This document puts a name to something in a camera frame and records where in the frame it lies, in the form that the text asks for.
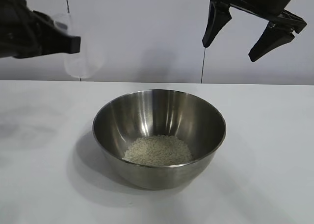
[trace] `black robotic gripper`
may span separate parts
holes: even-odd
[[[203,45],[208,48],[218,32],[231,20],[230,7],[240,9],[269,21],[264,33],[249,52],[255,62],[269,51],[291,42],[293,32],[300,33],[306,22],[285,10],[291,0],[210,0]]]

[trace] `transparent container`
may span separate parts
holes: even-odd
[[[105,63],[104,52],[94,58],[93,53],[102,49],[95,47],[97,43],[89,38],[88,32],[82,32],[74,23],[71,14],[57,14],[52,17],[54,25],[69,35],[81,37],[80,52],[75,54],[63,54],[64,67],[67,74],[79,79],[92,77]]]

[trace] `white wall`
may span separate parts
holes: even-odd
[[[287,10],[308,26],[290,44],[252,63],[248,53],[268,22],[231,9],[232,20],[206,50],[203,82],[314,84],[314,0],[292,0]]]
[[[66,0],[27,0],[31,9],[66,13]],[[209,0],[69,0],[77,28],[101,69],[90,81],[200,82]],[[207,49],[205,83],[314,84],[314,0],[293,0],[288,10],[308,27],[256,63],[248,52],[267,21],[236,9]],[[0,59],[0,79],[77,80],[62,54]]]
[[[89,48],[98,53],[94,60],[104,56],[102,69],[89,80],[200,82],[208,0],[69,0],[69,4]]]

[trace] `bowl rim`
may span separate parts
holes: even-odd
[[[183,164],[176,164],[176,165],[166,165],[166,166],[151,166],[151,165],[143,165],[143,164],[136,164],[136,163],[133,163],[133,162],[130,162],[130,161],[127,161],[127,160],[124,160],[123,158],[120,158],[116,155],[114,155],[113,153],[109,152],[97,139],[96,137],[96,133],[95,133],[95,122],[96,122],[96,119],[98,117],[98,115],[102,112],[103,109],[105,109],[108,105],[110,105],[112,102],[118,100],[118,99],[121,99],[125,96],[129,96],[129,95],[132,95],[132,94],[137,94],[137,93],[142,93],[142,92],[150,92],[150,91],[170,91],[170,92],[177,92],[177,93],[180,93],[180,94],[188,94],[188,95],[191,95],[193,97],[196,97],[198,98],[199,100],[209,104],[211,107],[213,107],[213,109],[218,113],[218,115],[221,117],[222,121],[223,121],[223,124],[224,124],[224,134],[220,140],[220,142],[218,143],[218,145],[213,149],[211,150],[209,153],[197,158],[197,159],[194,159],[192,161],[189,161],[189,162],[186,162],[186,163],[183,163]],[[220,113],[220,111],[215,107],[213,106],[211,103],[209,103],[208,101],[194,95],[194,94],[191,94],[191,93],[186,93],[186,92],[182,92],[182,91],[178,91],[178,90],[171,90],[171,89],[159,89],[159,88],[156,88],[156,89],[146,89],[146,90],[139,90],[139,91],[134,91],[134,92],[130,92],[130,93],[126,93],[126,94],[123,94],[121,96],[118,96],[116,98],[114,98],[113,100],[107,102],[96,114],[94,120],[93,120],[93,126],[92,126],[92,131],[93,131],[93,135],[94,135],[94,138],[98,144],[98,146],[100,146],[100,148],[107,154],[111,155],[112,157],[124,162],[124,163],[128,163],[128,164],[131,164],[131,165],[134,165],[134,166],[139,166],[139,167],[143,167],[143,168],[155,168],[155,169],[167,169],[167,168],[178,168],[178,167],[183,167],[183,166],[187,166],[187,165],[190,165],[190,164],[194,164],[194,163],[197,163],[199,162],[200,160],[203,160],[204,158],[214,154],[217,149],[221,146],[221,144],[224,142],[225,138],[226,138],[226,132],[227,132],[227,126],[226,126],[226,121],[223,117],[223,115]]]

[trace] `uncooked rice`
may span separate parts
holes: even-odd
[[[175,136],[138,138],[125,152],[124,160],[148,166],[169,166],[193,160],[188,145]]]

